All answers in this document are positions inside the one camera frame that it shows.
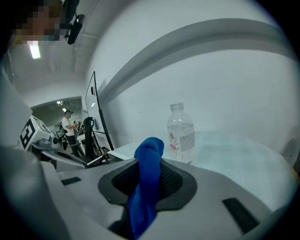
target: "black mesh grille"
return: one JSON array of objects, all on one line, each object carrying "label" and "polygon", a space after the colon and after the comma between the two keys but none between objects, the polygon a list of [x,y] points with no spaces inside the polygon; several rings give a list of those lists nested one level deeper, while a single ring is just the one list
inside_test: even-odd
[{"label": "black mesh grille", "polygon": [[[160,199],[164,199],[178,191],[183,183],[182,177],[169,167],[160,164],[159,180]],[[112,185],[130,197],[140,180],[139,164],[136,163],[112,179]]]}]

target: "ceiling light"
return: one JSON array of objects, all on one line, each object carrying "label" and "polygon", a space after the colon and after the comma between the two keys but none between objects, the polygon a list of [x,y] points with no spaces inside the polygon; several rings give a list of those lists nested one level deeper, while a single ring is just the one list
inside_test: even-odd
[{"label": "ceiling light", "polygon": [[29,45],[31,50],[31,55],[33,59],[40,58],[41,55],[39,54],[38,42],[33,41],[32,44]]}]

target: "blue cloth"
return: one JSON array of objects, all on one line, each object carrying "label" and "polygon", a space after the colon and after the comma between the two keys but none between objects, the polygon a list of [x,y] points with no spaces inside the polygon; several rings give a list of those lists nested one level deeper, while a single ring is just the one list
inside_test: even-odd
[{"label": "blue cloth", "polygon": [[128,201],[134,239],[138,239],[155,219],[155,205],[160,200],[160,159],[163,152],[163,141],[155,137],[147,138],[135,150],[135,158],[139,160],[140,182]]}]

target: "bottle label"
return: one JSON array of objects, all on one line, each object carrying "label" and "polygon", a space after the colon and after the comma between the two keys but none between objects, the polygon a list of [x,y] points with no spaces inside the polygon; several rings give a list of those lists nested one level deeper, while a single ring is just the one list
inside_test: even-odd
[{"label": "bottle label", "polygon": [[191,165],[195,151],[195,132],[194,128],[183,131],[168,129],[170,148],[173,160]]}]

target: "person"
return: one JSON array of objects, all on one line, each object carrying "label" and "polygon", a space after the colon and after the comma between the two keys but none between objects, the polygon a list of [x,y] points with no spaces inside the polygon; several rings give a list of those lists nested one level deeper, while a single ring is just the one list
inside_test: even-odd
[{"label": "person", "polygon": [[[69,121],[70,117],[71,117],[71,111],[66,110],[65,115],[61,120],[61,125],[62,125],[62,128],[65,130],[67,141],[69,142],[70,145],[74,145],[77,143],[76,139],[75,139],[75,133],[74,133],[74,129],[77,128],[77,124],[71,124]],[[73,151],[74,156],[79,157],[79,153],[82,156],[84,156],[84,153],[79,148],[79,146],[71,147],[71,149]]]}]

